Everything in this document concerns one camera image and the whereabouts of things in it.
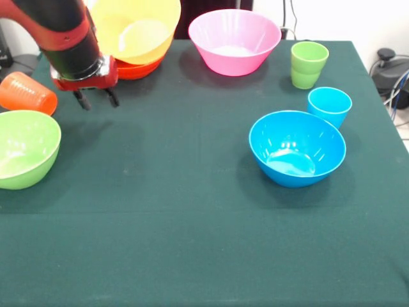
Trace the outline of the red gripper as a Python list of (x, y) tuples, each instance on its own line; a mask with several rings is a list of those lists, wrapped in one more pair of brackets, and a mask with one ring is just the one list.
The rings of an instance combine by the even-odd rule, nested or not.
[(112, 88), (118, 82), (118, 68), (112, 56), (101, 55), (97, 61), (96, 71), (83, 78), (67, 79), (57, 72), (53, 66), (50, 67), (50, 76), (59, 90), (72, 91), (80, 106), (87, 111), (91, 109), (91, 104), (81, 91), (84, 89), (96, 88), (104, 90), (112, 107), (120, 105), (118, 97)]

